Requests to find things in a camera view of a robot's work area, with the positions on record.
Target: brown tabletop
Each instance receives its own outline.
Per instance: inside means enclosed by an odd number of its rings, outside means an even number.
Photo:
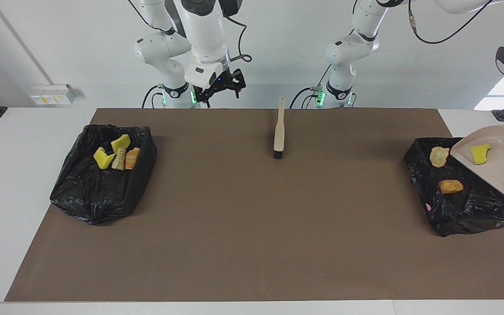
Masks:
[[[437,110],[100,109],[158,146],[131,217],[50,207],[6,301],[504,299],[504,229],[437,236],[402,161]]]

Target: black trash bag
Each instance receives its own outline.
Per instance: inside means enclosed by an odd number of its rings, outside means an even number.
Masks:
[[[98,168],[92,155],[98,147],[112,154],[110,142],[124,133],[130,137],[127,151],[140,148],[133,170]],[[132,214],[139,203],[157,159],[157,147],[149,127],[88,125],[64,161],[50,201],[66,215],[96,225]]]
[[[434,147],[451,148],[462,138],[419,138],[404,156],[412,184],[420,192],[429,223],[438,235],[470,235],[504,227],[504,194],[449,156],[446,165],[431,165]],[[464,191],[443,195],[440,181],[457,179]]]

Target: beige dustpan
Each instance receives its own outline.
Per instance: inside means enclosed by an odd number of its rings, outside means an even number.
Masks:
[[[487,154],[487,162],[475,165],[470,148],[484,144],[492,146]],[[452,148],[451,155],[504,193],[504,126],[489,126],[470,134]]]

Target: food item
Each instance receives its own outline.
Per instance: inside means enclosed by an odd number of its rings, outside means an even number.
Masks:
[[[125,169],[133,169],[137,163],[137,156],[140,154],[140,148],[133,148],[126,154],[126,167]]]
[[[487,152],[492,149],[490,144],[471,147],[472,156],[474,156],[474,164],[481,165],[487,162]]]
[[[112,168],[117,170],[124,170],[124,163],[126,162],[126,148],[118,148],[118,153],[114,162],[112,162]]]
[[[127,133],[122,134],[120,138],[110,142],[110,144],[112,145],[112,151],[114,151],[114,153],[118,153],[118,149],[120,149],[121,147],[128,149],[131,143],[132,141],[130,140],[130,136]]]
[[[116,154],[106,154],[103,147],[98,148],[98,150],[96,150],[96,152],[92,155],[100,169],[107,169],[110,163],[112,163],[112,160],[114,160],[114,156],[116,156]]]
[[[434,147],[430,151],[430,163],[436,168],[442,168],[446,164],[446,158],[448,158],[448,154],[450,149],[445,149],[443,147]]]
[[[447,179],[446,181],[440,181],[438,187],[441,188],[441,192],[446,193],[457,193],[464,190],[464,185],[460,183],[457,179]]]

